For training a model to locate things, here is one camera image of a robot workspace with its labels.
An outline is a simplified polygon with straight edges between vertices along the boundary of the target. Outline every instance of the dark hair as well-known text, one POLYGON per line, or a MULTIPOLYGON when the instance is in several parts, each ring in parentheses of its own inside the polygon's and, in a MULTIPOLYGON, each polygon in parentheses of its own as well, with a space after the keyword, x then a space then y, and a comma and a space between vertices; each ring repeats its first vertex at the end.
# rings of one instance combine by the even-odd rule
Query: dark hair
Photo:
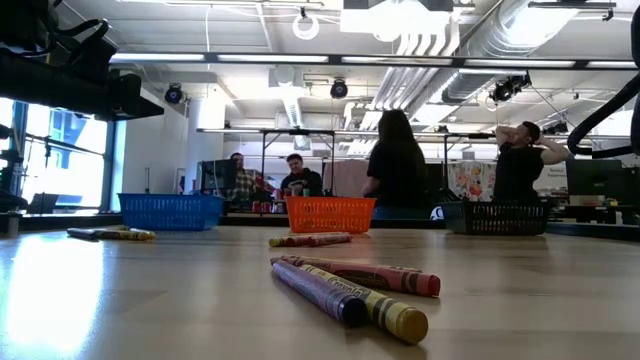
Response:
POLYGON ((529 145, 535 144, 535 142, 538 141, 538 139, 540 139, 540 127, 532 123, 531 121, 522 122, 522 126, 527 128, 527 131, 529 132, 529 136, 531 137, 531 141, 529 142, 529 145))
POLYGON ((300 160, 300 161, 302 161, 302 156, 300 156, 300 154, 291 154, 291 155, 287 156, 287 162, 289 162, 291 160, 300 160))
POLYGON ((379 144, 395 149, 401 156, 413 160, 416 175, 426 181, 427 165, 422 149, 413 136, 409 119, 402 110, 389 110, 382 113, 378 122, 379 144))

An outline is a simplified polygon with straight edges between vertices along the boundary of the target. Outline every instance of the plaid shirt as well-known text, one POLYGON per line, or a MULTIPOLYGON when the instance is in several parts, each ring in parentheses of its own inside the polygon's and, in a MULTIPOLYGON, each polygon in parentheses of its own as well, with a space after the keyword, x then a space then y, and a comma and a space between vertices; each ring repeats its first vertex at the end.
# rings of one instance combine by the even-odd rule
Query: plaid shirt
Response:
POLYGON ((248 171, 238 170, 236 175, 236 188, 227 191, 227 200, 251 200, 256 192, 256 180, 248 171))

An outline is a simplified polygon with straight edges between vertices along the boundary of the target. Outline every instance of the blue basket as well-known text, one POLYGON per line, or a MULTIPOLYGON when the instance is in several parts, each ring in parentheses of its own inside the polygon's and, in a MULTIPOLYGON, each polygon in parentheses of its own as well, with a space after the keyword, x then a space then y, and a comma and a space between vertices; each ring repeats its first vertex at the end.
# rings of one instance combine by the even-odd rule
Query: blue basket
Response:
POLYGON ((224 199, 217 196, 118 194, 126 226, 145 230, 202 231, 218 225, 224 199))

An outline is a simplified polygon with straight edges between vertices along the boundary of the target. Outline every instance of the ceiling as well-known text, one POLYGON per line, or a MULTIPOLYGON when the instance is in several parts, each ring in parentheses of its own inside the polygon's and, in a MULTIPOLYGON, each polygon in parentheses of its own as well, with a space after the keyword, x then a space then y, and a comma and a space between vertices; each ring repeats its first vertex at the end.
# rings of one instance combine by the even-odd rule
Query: ceiling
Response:
MULTIPOLYGON (((324 1, 324 10, 308 10, 333 22, 339 21, 342 1, 324 1)), ((629 19, 640 0, 617 1, 615 18, 603 22, 604 11, 581 12, 557 36, 542 45, 532 56, 549 58, 615 58, 630 59, 629 19)), ((84 19, 106 18, 112 26, 109 40, 122 51, 206 51, 205 18, 208 14, 210 51, 212 52, 277 52, 327 54, 391 54, 398 41, 378 41, 371 34, 344 33, 338 24, 320 21, 320 31, 313 40, 301 40, 293 34, 292 21, 296 9, 263 9, 263 28, 254 7, 225 8, 207 6, 166 6, 153 3, 128 3, 116 0, 64 0, 59 7, 63 24, 75 25, 84 19)), ((461 16, 461 34, 495 4, 495 0, 476 0, 475 9, 461 16)), ((281 100, 267 94, 269 65, 158 65, 144 68, 143 80, 158 90, 166 89, 162 80, 172 74, 215 73, 235 99, 227 117, 234 124, 256 119, 273 119, 283 112, 281 100)), ((302 66, 304 82, 310 85, 307 96, 300 100, 302 112, 342 115, 349 101, 371 101, 386 72, 376 67, 302 66), (336 77, 349 85, 349 97, 333 100, 329 89, 336 77)), ((536 92, 527 89, 502 104, 497 111, 480 92, 469 104, 452 115, 450 131, 489 130, 498 123, 541 121, 556 113, 579 123, 602 105, 635 74, 629 72, 531 71, 536 92)), ((192 97, 205 96, 207 84, 184 84, 192 97)))

